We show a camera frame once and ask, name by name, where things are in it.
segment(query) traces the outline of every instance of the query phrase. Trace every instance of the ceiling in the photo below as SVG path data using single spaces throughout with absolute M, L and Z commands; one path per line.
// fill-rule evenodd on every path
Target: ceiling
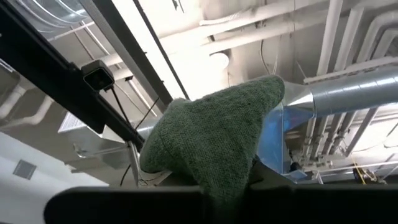
M 272 4 L 278 1 L 271 0 L 180 0 L 179 2 L 183 6 L 183 12 L 180 9 L 174 7 L 173 1 L 164 0 L 150 0 L 140 1 L 142 7 L 150 20 L 154 30 L 156 31 L 159 38 L 167 37 L 172 34 L 190 30 L 198 26 L 199 21 L 203 19 L 217 19 L 224 16 L 228 16 L 232 13 L 241 11 L 243 9 L 255 8 L 266 4 Z M 349 10 L 357 4 L 358 1 L 345 0 L 343 4 L 343 10 L 341 12 L 340 20 L 338 23 L 335 42 L 331 54 L 329 63 L 329 72 L 333 71 L 333 67 L 336 62 L 336 57 L 340 47 L 341 39 L 347 23 Z M 324 1 L 313 6 L 299 9 L 290 14 L 284 14 L 277 17 L 272 17 L 266 21 L 260 23 L 251 24 L 248 26 L 240 27 L 239 29 L 230 30 L 221 34 L 216 34 L 212 38 L 201 40 L 202 43 L 210 43 L 213 41 L 221 40 L 227 37 L 236 36 L 243 34 L 250 30 L 255 30 L 263 26 L 271 26 L 280 22 L 293 20 L 296 21 L 302 17 L 305 17 L 309 13 L 322 11 L 328 9 L 328 1 Z M 398 5 L 391 5 L 388 7 L 382 7 L 379 9 L 368 10 L 363 16 L 353 48 L 349 54 L 349 62 L 352 62 L 355 55 L 358 54 L 358 50 L 364 38 L 369 24 L 376 15 L 382 12 L 398 9 Z M 91 22 L 88 18 L 85 20 L 86 23 Z M 105 49 L 113 54 L 115 51 L 111 44 L 106 40 L 101 31 L 96 25 L 89 26 L 90 30 L 99 39 Z M 64 30 L 58 30 L 56 34 L 61 34 L 70 30 L 66 28 Z M 186 54 L 183 57 L 176 55 L 169 56 L 173 66 L 183 81 L 185 89 L 192 98 L 200 98 L 205 94 L 209 94 L 222 88 L 227 88 L 231 85 L 237 85 L 247 80 L 257 78 L 263 75 L 267 75 L 266 69 L 262 63 L 261 54 L 264 54 L 264 62 L 272 71 L 277 58 L 276 75 L 281 76 L 283 79 L 294 83 L 303 83 L 305 77 L 314 77 L 317 73 L 318 62 L 321 54 L 323 33 L 325 30 L 325 23 L 321 22 L 318 25 L 311 26 L 306 29 L 294 31 L 292 30 L 289 34 L 281 36 L 275 36 L 268 39 L 264 39 L 263 48 L 261 49 L 261 41 L 252 42 L 250 44 L 240 45 L 223 51 L 229 57 L 229 65 L 226 70 L 219 73 L 209 73 L 199 70 L 198 67 L 202 67 L 205 60 L 201 60 L 201 57 L 196 55 L 192 58 L 187 58 Z M 57 40 L 51 41 L 51 44 L 70 62 L 74 62 L 77 65 L 84 64 L 92 59 L 101 58 L 106 55 L 103 49 L 101 49 L 95 41 L 88 35 L 87 31 L 82 29 L 75 33 L 66 35 Z M 395 45 L 390 47 L 389 54 L 397 56 L 397 50 Z M 115 71 L 118 68 L 112 66 L 111 70 Z M 0 73 L 0 103 L 5 99 L 5 96 L 10 92 L 12 87 L 17 83 L 17 76 L 11 75 L 5 71 Z M 141 87 L 137 80 L 133 80 L 138 86 L 140 92 L 144 95 L 144 98 L 152 104 L 152 100 L 146 94 L 144 89 Z M 123 92 L 117 89 L 118 95 L 121 98 L 122 104 L 127 111 L 127 116 L 133 120 L 140 120 L 143 114 L 147 111 L 145 105 L 137 97 L 137 95 L 131 90 L 129 85 L 122 81 L 118 81 L 120 87 L 127 92 L 129 97 L 132 99 L 134 106 L 129 99 L 124 95 Z M 103 93 L 103 96 L 118 110 L 116 102 L 112 95 L 109 93 Z M 34 89 L 29 91 L 20 102 L 16 105 L 12 113 L 2 123 L 6 123 L 9 120 L 21 118 L 24 116 L 30 116 L 34 114 L 36 109 L 41 104 L 44 98 L 44 94 Z M 395 105 L 383 107 L 377 116 L 388 116 L 390 114 L 397 114 L 398 107 Z M 361 122 L 366 112 L 361 112 L 356 117 L 356 126 L 353 126 L 350 135 L 346 138 L 346 142 L 349 142 L 355 133 L 355 127 L 358 127 L 358 123 Z M 45 119 L 36 126 L 24 126 L 17 127 L 6 131 L 6 134 L 17 138 L 18 140 L 40 150 L 46 154 L 49 154 L 62 161 L 72 161 L 79 159 L 73 151 L 72 144 L 68 141 L 65 136 L 57 134 L 57 130 L 63 118 L 66 115 L 66 110 L 57 103 L 54 103 L 46 114 Z M 359 144 L 360 148 L 368 147 L 373 141 L 376 141 L 374 135 L 377 134 L 377 139 L 382 139 L 391 126 L 394 126 L 396 119 L 390 118 L 388 120 L 382 120 L 371 126 L 371 129 L 366 133 L 369 139 L 372 141 L 363 141 Z M 294 130 L 296 138 L 289 139 L 289 144 L 300 149 L 303 141 L 303 134 L 305 132 L 305 125 Z M 385 154 L 378 157 L 374 156 L 359 156 L 358 162 L 382 162 L 389 159 L 394 160 L 391 154 Z M 87 171 L 88 174 L 93 175 L 111 185 L 117 185 L 124 169 L 114 170 L 100 161 L 91 161 L 95 169 Z M 131 175 L 127 175 L 126 186 L 129 186 Z

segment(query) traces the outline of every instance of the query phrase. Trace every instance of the air vent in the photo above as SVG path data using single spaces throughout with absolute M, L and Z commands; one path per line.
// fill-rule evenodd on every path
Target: air vent
M 35 170 L 36 170 L 35 165 L 33 165 L 29 162 L 20 160 L 12 174 L 17 175 L 18 177 L 22 177 L 27 180 L 30 180 L 30 178 L 32 178 L 32 175 L 35 172 Z

